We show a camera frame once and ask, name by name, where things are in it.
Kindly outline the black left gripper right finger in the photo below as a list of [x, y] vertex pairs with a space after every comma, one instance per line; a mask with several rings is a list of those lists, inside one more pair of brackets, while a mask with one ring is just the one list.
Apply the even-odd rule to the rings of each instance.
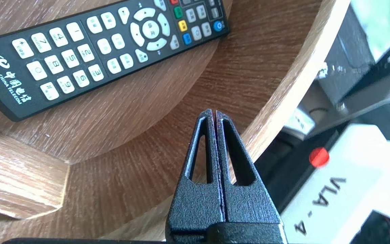
[[216, 111], [226, 222], [281, 224], [281, 218], [231, 118]]

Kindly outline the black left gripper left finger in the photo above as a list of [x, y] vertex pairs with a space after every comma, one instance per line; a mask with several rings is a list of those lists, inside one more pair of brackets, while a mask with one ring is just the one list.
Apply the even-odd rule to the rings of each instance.
[[[192, 181], [200, 138], [205, 137], [207, 183]], [[198, 116], [166, 221], [167, 242], [205, 242], [207, 229], [224, 222], [221, 167], [211, 109]]]

